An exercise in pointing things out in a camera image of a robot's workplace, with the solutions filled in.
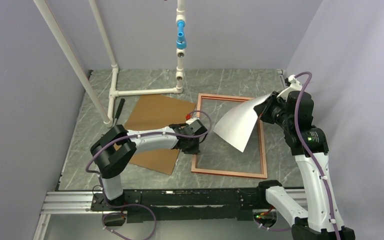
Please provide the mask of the white photo sheet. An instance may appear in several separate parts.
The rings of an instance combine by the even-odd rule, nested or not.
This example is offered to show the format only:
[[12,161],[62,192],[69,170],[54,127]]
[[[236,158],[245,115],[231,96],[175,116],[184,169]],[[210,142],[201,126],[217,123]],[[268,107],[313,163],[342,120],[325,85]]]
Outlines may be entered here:
[[268,94],[257,97],[239,97],[220,95],[217,100],[239,102],[240,104],[231,108],[213,128],[213,132],[220,136],[231,146],[243,152],[248,144],[254,126],[257,125],[259,132],[259,150],[265,152],[263,124],[254,107],[265,102]]

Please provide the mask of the brown backing board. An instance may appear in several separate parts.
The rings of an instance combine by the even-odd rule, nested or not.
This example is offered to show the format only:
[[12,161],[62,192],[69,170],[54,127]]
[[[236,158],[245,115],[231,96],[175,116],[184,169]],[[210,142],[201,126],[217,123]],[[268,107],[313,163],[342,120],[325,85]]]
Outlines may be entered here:
[[[161,129],[170,124],[181,124],[195,107],[193,102],[173,97],[142,95],[123,126],[127,130],[145,131]],[[129,164],[171,175],[179,152],[176,149],[157,149],[136,153]]]

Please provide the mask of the orange wooden picture frame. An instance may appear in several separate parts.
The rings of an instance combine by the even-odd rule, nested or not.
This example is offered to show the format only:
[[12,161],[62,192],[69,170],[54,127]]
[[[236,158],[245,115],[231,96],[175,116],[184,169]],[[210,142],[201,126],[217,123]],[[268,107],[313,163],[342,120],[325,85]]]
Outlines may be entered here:
[[[223,96],[217,94],[209,93],[199,93],[197,100],[197,109],[201,110],[201,104],[203,99],[217,100],[216,97]],[[241,177],[241,178],[253,178],[253,179],[266,179],[268,177],[268,168],[267,168],[267,157],[266,157],[266,148],[264,153],[260,153],[260,164],[262,173],[247,173],[247,172],[236,172],[236,171],[222,171],[215,169],[204,169],[197,167],[197,155],[193,156],[191,159],[191,172],[196,174],[207,174],[207,175],[218,175],[218,176],[229,176],[229,177]]]

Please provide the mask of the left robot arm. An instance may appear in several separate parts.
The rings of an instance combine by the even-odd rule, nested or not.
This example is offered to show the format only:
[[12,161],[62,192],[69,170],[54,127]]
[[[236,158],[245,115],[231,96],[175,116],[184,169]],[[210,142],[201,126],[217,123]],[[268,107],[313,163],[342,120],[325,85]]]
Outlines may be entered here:
[[135,155],[153,150],[180,150],[197,155],[200,142],[209,131],[199,119],[152,130],[129,130],[121,124],[112,127],[90,148],[91,162],[98,167],[104,204],[111,210],[123,205],[121,173]]

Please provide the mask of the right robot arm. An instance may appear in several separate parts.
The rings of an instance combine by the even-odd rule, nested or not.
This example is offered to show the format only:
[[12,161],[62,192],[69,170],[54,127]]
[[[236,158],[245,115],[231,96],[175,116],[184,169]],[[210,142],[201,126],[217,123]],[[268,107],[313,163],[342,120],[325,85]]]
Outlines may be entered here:
[[304,209],[277,180],[261,181],[256,203],[275,209],[288,221],[294,240],[354,240],[335,202],[329,176],[329,148],[324,132],[312,124],[314,101],[307,92],[294,90],[282,98],[274,91],[254,106],[260,121],[281,127],[298,165],[307,200]]

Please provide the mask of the white PVC pipe stand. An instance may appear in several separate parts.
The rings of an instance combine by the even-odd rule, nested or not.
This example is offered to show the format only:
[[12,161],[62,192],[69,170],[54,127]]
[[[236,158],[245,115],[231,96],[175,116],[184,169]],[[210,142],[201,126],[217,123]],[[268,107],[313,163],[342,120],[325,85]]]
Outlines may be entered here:
[[[49,7],[49,4],[45,0],[35,0],[34,1],[37,9],[41,13],[43,19],[45,20],[47,26],[49,27],[51,33],[56,39],[59,47],[63,51],[65,57],[67,58],[69,64],[77,75],[79,81],[81,82],[85,92],[90,97],[92,103],[94,104],[96,110],[101,116],[103,123],[107,127],[113,125],[114,120],[114,108],[116,99],[119,97],[125,96],[142,96],[142,95],[156,95],[156,94],[181,94],[184,90],[183,82],[185,79],[185,67],[184,59],[186,54],[185,49],[178,49],[176,47],[176,56],[177,56],[177,65],[175,72],[176,86],[173,88],[160,88],[160,89],[144,89],[144,90],[117,90],[118,74],[119,74],[119,65],[116,61],[112,46],[110,44],[104,23],[98,9],[97,3],[95,0],[90,0],[89,6],[92,10],[94,20],[97,24],[100,36],[102,38],[105,50],[110,60],[111,65],[111,80],[110,80],[110,89],[108,92],[108,107],[107,110],[104,110],[103,105],[101,104],[98,95],[94,92],[92,85],[89,82],[86,74],[84,73],[81,64],[74,53],[71,45],[69,44],[66,36],[64,35],[58,21],[55,18],[52,10]],[[176,27],[177,21],[183,20],[186,24],[186,1],[178,0],[176,6]]]

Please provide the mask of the blue pipe fitting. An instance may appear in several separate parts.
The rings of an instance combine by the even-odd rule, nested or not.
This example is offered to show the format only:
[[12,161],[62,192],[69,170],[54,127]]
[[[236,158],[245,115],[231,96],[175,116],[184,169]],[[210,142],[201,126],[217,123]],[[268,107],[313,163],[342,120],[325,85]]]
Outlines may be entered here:
[[185,38],[184,28],[185,28],[185,21],[179,20],[177,21],[177,37],[176,37],[176,47],[180,50],[183,50],[187,47],[187,41]]

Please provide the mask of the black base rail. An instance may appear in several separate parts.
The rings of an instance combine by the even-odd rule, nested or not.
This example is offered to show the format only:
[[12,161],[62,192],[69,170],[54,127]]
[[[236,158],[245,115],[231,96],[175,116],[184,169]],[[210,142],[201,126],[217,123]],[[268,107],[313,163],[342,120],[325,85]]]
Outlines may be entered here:
[[191,189],[126,189],[121,200],[106,204],[93,193],[90,210],[126,215],[127,223],[236,219],[251,221],[270,204],[256,187]]

